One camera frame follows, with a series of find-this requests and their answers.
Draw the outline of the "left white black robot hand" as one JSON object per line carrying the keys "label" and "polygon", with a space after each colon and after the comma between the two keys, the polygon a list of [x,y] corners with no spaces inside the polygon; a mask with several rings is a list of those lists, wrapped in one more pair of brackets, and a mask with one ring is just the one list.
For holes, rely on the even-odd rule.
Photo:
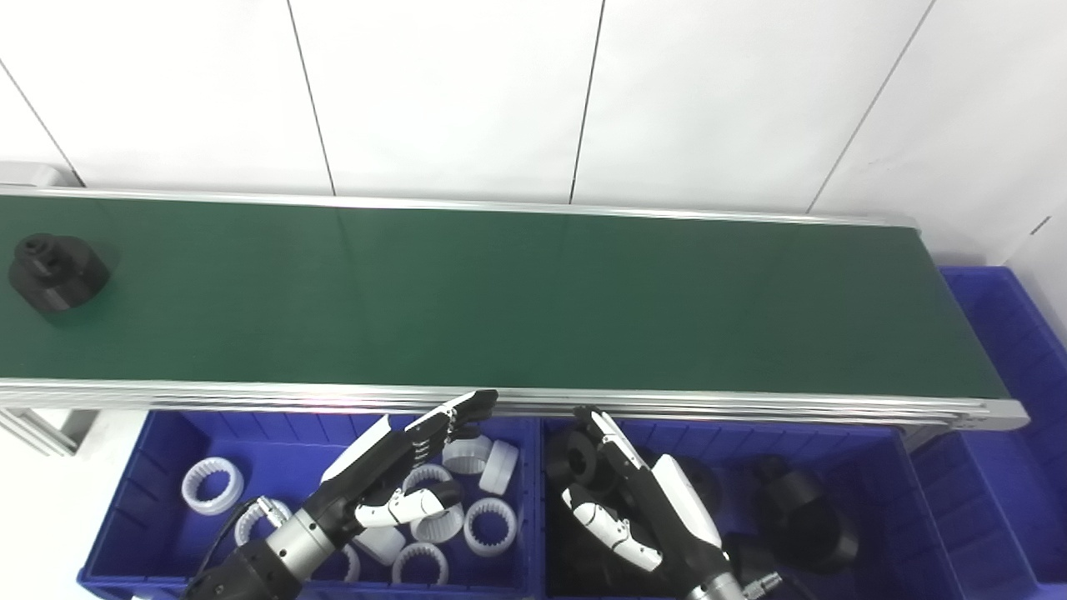
{"label": "left white black robot hand", "polygon": [[403,429],[384,419],[383,433],[343,471],[321,481],[303,505],[318,531],[339,549],[366,528],[384,528],[445,514],[464,498],[458,481],[437,481],[404,492],[403,481],[447,444],[473,439],[491,419],[496,390],[476,390],[442,402]]}

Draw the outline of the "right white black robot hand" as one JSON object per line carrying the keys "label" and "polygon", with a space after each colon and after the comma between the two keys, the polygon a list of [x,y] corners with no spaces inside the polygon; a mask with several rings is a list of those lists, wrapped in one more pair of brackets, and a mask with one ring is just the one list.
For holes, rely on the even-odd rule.
{"label": "right white black robot hand", "polygon": [[637,522],[625,519],[589,487],[573,481],[560,498],[582,527],[644,577],[663,582],[672,598],[743,599],[723,539],[678,460],[663,453],[648,465],[624,430],[598,406],[575,407],[573,414],[577,432],[619,476],[640,516]]}

